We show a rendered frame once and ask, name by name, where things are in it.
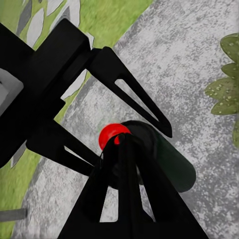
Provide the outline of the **insectifuge atomizer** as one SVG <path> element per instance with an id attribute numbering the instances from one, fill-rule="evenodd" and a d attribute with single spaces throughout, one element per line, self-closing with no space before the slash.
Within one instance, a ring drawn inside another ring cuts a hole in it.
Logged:
<path id="1" fill-rule="evenodd" d="M 129 120 L 106 125 L 99 134 L 100 149 L 103 151 L 110 138 L 123 132 L 131 133 L 143 140 L 178 193 L 187 192 L 194 186 L 196 182 L 194 166 L 154 126 L 142 121 Z M 138 167 L 136 171 L 139 186 L 144 186 Z M 119 177 L 119 164 L 113 167 L 112 173 Z"/>

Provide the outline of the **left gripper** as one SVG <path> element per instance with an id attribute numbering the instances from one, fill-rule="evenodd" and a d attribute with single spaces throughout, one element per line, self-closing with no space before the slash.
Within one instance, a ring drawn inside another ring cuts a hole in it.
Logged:
<path id="1" fill-rule="evenodd" d="M 66 104 L 61 97 L 84 69 L 172 138 L 169 120 L 112 48 L 90 48 L 89 38 L 66 18 L 36 51 L 0 22 L 0 68 L 23 83 L 22 91 L 0 115 L 0 168 L 26 141 L 28 150 L 87 177 L 91 175 L 99 157 L 54 120 Z M 159 121 L 115 84 L 118 79 L 129 85 Z M 108 187 L 119 188 L 119 178 L 114 173 Z"/>

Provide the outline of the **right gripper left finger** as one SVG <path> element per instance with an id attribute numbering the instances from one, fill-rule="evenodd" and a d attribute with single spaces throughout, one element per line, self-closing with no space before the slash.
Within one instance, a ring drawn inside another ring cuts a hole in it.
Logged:
<path id="1" fill-rule="evenodd" d="M 100 222 L 112 169 L 119 164 L 118 220 Z M 133 239 L 125 133 L 110 138 L 57 239 Z"/>

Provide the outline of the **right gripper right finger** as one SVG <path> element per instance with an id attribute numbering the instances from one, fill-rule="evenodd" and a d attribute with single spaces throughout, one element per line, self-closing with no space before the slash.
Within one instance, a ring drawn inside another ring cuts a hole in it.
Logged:
<path id="1" fill-rule="evenodd" d="M 141 138 L 125 134 L 133 239 L 209 239 Z M 155 222 L 144 219 L 138 174 Z"/>

